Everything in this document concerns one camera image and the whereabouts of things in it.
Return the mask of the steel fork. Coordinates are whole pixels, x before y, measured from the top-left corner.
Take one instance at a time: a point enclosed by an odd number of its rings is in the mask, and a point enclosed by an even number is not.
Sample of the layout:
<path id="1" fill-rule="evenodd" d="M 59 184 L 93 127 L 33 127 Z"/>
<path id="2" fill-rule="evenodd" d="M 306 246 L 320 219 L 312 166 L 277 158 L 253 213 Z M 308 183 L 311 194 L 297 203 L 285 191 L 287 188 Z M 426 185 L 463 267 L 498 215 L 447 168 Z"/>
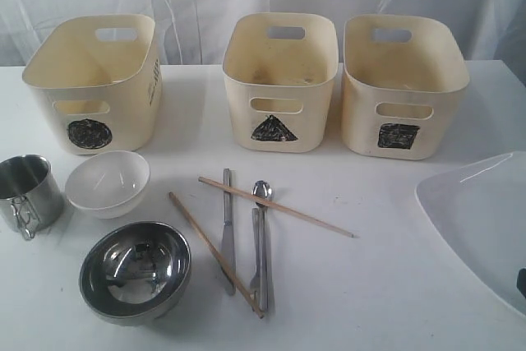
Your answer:
<path id="1" fill-rule="evenodd" d="M 250 290 L 252 298 L 259 303 L 259 292 L 261 289 L 261 274 L 260 274 L 260 225 L 259 225 L 259 209 L 253 208 L 251 210 L 252 227 L 254 234 L 254 243 L 256 251 L 256 271 L 250 281 Z"/>

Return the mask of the steel long spoon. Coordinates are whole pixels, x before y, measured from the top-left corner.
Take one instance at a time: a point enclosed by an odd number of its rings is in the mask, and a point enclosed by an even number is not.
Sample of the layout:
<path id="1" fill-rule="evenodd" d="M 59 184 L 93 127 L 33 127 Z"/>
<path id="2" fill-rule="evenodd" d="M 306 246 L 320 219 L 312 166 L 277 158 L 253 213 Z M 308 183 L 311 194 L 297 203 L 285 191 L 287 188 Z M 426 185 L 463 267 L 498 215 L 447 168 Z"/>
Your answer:
<path id="1" fill-rule="evenodd" d="M 273 190 L 268 182 L 258 180 L 252 188 L 252 195 L 258 198 L 256 202 L 257 208 L 253 209 L 253 213 L 257 214 L 256 236 L 258 238 L 256 243 L 257 280 L 255 296 L 260 310 L 267 312 L 269 307 L 269 275 L 266 247 L 266 211 L 268 205 L 261 203 L 261 201 L 272 201 Z"/>

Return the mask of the steel table knife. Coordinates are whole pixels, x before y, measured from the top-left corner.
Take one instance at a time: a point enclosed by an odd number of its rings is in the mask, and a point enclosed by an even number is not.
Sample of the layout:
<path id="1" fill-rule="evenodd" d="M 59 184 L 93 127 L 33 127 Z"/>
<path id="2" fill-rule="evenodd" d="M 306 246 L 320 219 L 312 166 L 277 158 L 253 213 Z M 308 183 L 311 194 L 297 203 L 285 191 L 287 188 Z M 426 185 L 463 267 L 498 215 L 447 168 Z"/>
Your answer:
<path id="1" fill-rule="evenodd" d="M 224 169 L 223 184 L 231 186 L 231 171 Z M 234 243 L 234 228 L 233 228 L 233 197 L 229 192 L 224 192 L 224 225 L 221 241 L 221 253 L 230 268 L 235 273 L 236 271 L 236 257 L 235 257 L 235 243 Z M 235 285 L 224 272 L 224 289 L 227 295 L 233 296 L 236 292 Z"/>

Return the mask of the wooden chopstick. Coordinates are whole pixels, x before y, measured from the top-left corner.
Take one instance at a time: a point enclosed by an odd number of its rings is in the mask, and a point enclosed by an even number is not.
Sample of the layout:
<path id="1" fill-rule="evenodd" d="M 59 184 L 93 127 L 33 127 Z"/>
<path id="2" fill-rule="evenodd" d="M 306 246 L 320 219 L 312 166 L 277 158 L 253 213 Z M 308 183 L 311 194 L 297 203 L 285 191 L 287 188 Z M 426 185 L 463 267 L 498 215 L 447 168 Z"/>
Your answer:
<path id="1" fill-rule="evenodd" d="M 210 250 L 210 253 L 213 255 L 215 260 L 219 263 L 221 269 L 226 273 L 227 277 L 233 282 L 235 288 L 244 297 L 244 299 L 250 305 L 250 307 L 254 311 L 254 313 L 260 319 L 263 319 L 265 317 L 265 313 L 258 307 L 258 304 L 254 301 L 254 299 L 252 298 L 252 296 L 249 293 L 248 289 L 244 286 L 242 281 L 234 273 L 234 271 L 231 268 L 230 264 L 226 261 L 226 259 L 223 257 L 223 255 L 217 250 L 217 248 L 209 240 L 209 238 L 207 237 L 205 232 L 202 230 L 201 226 L 196 222 L 196 220 L 193 218 L 193 216 L 187 210 L 187 208 L 184 206 L 184 204 L 180 202 L 180 200 L 177 198 L 177 196 L 173 192 L 169 192 L 168 193 L 168 198 L 181 211 L 183 217 L 193 227 L 193 229 L 196 231 L 198 236 L 201 238 L 201 240 L 208 247 L 208 249 Z"/>
<path id="2" fill-rule="evenodd" d="M 220 189 L 220 190 L 222 190 L 224 192 L 229 192 L 229 193 L 234 194 L 236 196 L 240 196 L 242 198 L 248 199 L 248 200 L 253 201 L 255 203 L 259 203 L 259 204 L 261 204 L 263 206 L 272 208 L 274 210 L 277 210 L 277 211 L 283 212 L 285 214 L 291 215 L 293 217 L 296 217 L 298 219 L 304 220 L 304 221 L 308 222 L 309 224 L 314 224 L 315 226 L 321 227 L 323 229 L 327 229 L 329 231 L 336 232 L 338 234 L 344 235 L 344 236 L 346 236 L 348 238 L 359 238 L 359 236 L 357 234 L 355 234 L 353 232 L 350 232 L 350 231 L 348 231 L 346 229 L 342 229 L 342 228 L 337 227 L 337 226 L 335 226 L 333 224 L 329 224 L 329 223 L 327 223 L 325 221 L 316 219 L 316 218 L 314 218 L 314 217 L 312 217 L 310 215 L 303 214 L 300 211 L 297 211 L 295 209 L 289 208 L 287 206 L 280 205 L 279 203 L 275 203 L 273 201 L 266 200 L 266 199 L 264 199 L 262 197 L 258 197 L 256 195 L 252 195 L 249 192 L 242 191 L 242 190 L 237 189 L 235 187 L 226 186 L 223 183 L 216 182 L 213 179 L 199 176 L 198 177 L 198 181 L 199 182 L 203 182 L 206 185 L 209 185 L 209 186 L 212 186 L 212 187 L 216 187 L 216 188 L 218 188 L 218 189 Z"/>

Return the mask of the stainless steel bowl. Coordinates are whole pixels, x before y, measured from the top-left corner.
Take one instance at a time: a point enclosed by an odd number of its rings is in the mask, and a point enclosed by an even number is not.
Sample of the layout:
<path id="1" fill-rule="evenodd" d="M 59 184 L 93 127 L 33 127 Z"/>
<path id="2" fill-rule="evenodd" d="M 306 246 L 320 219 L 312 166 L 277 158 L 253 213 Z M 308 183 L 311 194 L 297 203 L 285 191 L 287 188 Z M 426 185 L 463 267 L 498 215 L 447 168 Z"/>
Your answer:
<path id="1" fill-rule="evenodd" d="M 143 326 L 164 316 L 182 298 L 191 278 L 191 249 L 174 227 L 160 222 L 124 225 L 87 253 L 79 290 L 101 320 Z"/>

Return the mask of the white ceramic bowl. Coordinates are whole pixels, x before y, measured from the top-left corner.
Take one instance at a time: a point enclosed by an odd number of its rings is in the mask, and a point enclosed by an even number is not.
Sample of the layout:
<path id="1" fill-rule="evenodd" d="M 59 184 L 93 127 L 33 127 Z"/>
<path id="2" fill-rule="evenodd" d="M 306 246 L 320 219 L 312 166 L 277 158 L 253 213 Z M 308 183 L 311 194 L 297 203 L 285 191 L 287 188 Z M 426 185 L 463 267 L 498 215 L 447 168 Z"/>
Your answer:
<path id="1" fill-rule="evenodd" d="M 136 152 L 97 154 L 77 166 L 65 184 L 70 203 L 87 215 L 113 219 L 134 210 L 150 182 L 150 164 Z"/>

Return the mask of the steel mug with handle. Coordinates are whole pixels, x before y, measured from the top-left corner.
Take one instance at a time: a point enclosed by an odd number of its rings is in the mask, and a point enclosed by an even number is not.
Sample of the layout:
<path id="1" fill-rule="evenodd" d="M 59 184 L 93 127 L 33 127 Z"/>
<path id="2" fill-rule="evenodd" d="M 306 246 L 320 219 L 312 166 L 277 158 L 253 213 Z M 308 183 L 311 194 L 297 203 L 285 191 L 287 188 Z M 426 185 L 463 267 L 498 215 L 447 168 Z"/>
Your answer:
<path id="1" fill-rule="evenodd" d="M 26 241 L 62 215 L 64 198 L 41 155 L 18 155 L 1 162 L 1 216 Z"/>

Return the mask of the white square plate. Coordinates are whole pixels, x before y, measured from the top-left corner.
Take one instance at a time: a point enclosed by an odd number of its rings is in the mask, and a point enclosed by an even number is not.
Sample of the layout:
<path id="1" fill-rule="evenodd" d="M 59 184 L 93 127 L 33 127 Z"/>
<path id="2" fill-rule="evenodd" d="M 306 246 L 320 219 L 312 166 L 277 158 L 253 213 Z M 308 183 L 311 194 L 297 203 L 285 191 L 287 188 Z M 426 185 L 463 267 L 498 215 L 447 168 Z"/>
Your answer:
<path id="1" fill-rule="evenodd" d="M 456 256 L 500 300 L 525 313 L 525 153 L 438 173 L 415 188 L 422 211 Z"/>

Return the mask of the cream bin square mark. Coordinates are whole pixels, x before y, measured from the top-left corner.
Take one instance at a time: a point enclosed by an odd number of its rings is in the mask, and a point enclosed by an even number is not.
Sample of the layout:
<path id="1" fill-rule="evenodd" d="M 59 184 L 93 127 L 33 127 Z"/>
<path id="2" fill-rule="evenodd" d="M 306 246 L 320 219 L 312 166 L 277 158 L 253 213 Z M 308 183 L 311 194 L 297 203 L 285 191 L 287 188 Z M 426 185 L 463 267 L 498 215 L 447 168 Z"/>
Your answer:
<path id="1" fill-rule="evenodd" d="M 367 156 L 421 160 L 435 154 L 470 76 L 444 23 L 365 14 L 344 28 L 341 138 Z"/>

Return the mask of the cream bin triangle mark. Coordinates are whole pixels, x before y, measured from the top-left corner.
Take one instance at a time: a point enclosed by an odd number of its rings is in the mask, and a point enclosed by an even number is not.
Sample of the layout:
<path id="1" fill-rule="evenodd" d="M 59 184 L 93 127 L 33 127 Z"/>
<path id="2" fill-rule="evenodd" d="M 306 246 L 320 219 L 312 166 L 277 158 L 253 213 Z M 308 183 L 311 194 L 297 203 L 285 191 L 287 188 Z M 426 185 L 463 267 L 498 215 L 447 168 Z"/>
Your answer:
<path id="1" fill-rule="evenodd" d="M 338 66 L 335 25 L 324 16 L 261 12 L 239 19 L 222 65 L 234 140 L 249 150 L 315 149 Z"/>

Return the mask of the cream bin circle mark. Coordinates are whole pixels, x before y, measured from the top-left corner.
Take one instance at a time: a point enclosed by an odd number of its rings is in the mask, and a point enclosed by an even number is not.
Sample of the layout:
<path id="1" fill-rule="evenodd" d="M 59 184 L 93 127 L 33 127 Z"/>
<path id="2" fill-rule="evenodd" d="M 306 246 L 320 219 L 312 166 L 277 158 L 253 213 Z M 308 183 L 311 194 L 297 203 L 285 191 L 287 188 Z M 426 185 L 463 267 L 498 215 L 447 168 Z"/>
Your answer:
<path id="1" fill-rule="evenodd" d="M 64 150 L 137 150 L 153 134 L 162 96 L 155 21 L 141 14 L 64 21 L 22 80 Z"/>

